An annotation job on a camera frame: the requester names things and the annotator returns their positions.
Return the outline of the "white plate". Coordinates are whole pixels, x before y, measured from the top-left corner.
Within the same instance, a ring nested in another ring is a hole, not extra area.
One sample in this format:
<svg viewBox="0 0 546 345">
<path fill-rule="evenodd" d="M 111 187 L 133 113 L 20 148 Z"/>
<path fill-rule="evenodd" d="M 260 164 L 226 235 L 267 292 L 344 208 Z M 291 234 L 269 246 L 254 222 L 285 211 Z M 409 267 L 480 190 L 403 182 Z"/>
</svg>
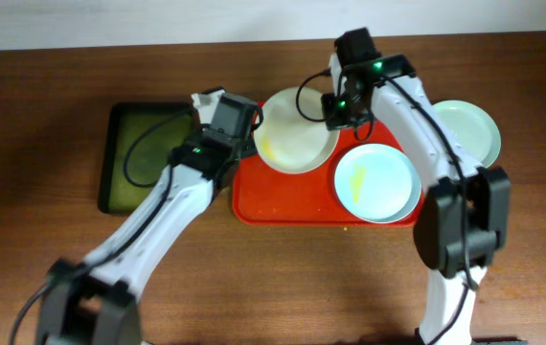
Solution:
<svg viewBox="0 0 546 345">
<path fill-rule="evenodd" d="M 254 132 L 261 160 L 287 174 L 308 173 L 336 149 L 340 133 L 329 131 L 321 108 L 322 94 L 311 88 L 284 89 L 262 106 L 263 123 Z"/>
</svg>

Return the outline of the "light blue plate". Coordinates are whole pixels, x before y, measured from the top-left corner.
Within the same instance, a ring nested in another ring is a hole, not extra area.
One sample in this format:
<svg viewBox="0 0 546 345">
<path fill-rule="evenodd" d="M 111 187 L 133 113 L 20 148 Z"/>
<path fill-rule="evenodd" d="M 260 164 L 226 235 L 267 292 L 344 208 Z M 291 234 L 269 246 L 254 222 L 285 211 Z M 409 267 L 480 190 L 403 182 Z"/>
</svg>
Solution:
<svg viewBox="0 0 546 345">
<path fill-rule="evenodd" d="M 409 158 L 383 144 L 345 153 L 335 167 L 333 186 L 351 215 L 374 224 L 405 219 L 421 200 L 421 181 Z"/>
</svg>

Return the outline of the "light green plate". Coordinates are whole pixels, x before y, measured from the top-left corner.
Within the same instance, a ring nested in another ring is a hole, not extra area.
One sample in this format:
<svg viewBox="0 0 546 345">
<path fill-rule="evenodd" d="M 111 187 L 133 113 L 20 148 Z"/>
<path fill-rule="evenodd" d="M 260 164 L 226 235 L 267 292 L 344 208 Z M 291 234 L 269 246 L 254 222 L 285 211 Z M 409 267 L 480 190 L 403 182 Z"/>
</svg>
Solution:
<svg viewBox="0 0 546 345">
<path fill-rule="evenodd" d="M 434 108 L 465 150 L 484 167 L 490 167 L 496 161 L 501 150 L 501 135 L 485 110 L 459 100 L 438 102 Z"/>
</svg>

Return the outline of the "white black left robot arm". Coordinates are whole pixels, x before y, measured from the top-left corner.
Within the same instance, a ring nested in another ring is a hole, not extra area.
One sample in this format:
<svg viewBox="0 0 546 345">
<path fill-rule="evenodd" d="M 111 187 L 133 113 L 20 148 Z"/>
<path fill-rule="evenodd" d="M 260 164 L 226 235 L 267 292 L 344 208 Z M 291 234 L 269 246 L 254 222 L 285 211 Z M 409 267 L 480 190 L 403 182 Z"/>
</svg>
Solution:
<svg viewBox="0 0 546 345">
<path fill-rule="evenodd" d="M 193 95 L 199 127 L 172 149 L 159 180 L 121 227 L 80 263 L 59 260 L 41 299 L 37 344 L 142 344 L 139 301 L 188 225 L 233 179 L 263 121 L 257 102 L 219 89 Z"/>
</svg>

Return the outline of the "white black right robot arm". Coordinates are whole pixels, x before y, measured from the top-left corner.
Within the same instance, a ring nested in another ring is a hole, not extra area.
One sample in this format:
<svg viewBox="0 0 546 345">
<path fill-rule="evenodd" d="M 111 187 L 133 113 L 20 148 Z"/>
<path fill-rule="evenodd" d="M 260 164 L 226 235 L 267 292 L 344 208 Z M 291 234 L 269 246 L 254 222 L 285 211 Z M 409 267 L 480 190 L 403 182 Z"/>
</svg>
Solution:
<svg viewBox="0 0 546 345">
<path fill-rule="evenodd" d="M 369 31 L 334 41 L 327 71 L 333 90 L 322 108 L 329 130 L 380 121 L 416 169 L 425 194 L 413 240 L 429 270 L 415 344 L 470 344 L 476 292 L 506 243 L 511 182 L 461 145 L 429 101 L 403 54 L 384 56 Z"/>
</svg>

